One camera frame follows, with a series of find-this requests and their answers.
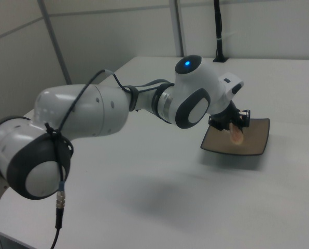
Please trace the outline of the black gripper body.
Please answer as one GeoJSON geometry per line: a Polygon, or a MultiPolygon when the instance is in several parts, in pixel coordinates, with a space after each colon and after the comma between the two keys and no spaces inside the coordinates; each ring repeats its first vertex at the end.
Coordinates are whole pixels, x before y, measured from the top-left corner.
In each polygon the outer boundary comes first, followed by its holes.
{"type": "Polygon", "coordinates": [[[235,104],[231,101],[227,108],[218,113],[218,114],[213,114],[211,116],[215,117],[224,117],[229,121],[229,129],[230,129],[230,124],[235,125],[239,130],[242,129],[240,126],[240,118],[239,118],[239,109],[236,108],[235,104]]]}

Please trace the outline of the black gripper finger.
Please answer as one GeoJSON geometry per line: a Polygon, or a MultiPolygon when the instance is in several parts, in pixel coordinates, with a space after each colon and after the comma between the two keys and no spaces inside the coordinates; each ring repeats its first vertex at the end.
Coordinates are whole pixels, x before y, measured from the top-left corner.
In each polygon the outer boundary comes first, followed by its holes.
{"type": "Polygon", "coordinates": [[[229,130],[229,121],[224,117],[209,116],[208,124],[219,131],[229,130]]]}
{"type": "Polygon", "coordinates": [[[239,118],[241,120],[240,126],[242,128],[249,127],[249,125],[250,125],[250,110],[246,109],[246,110],[239,111],[239,118]]]}

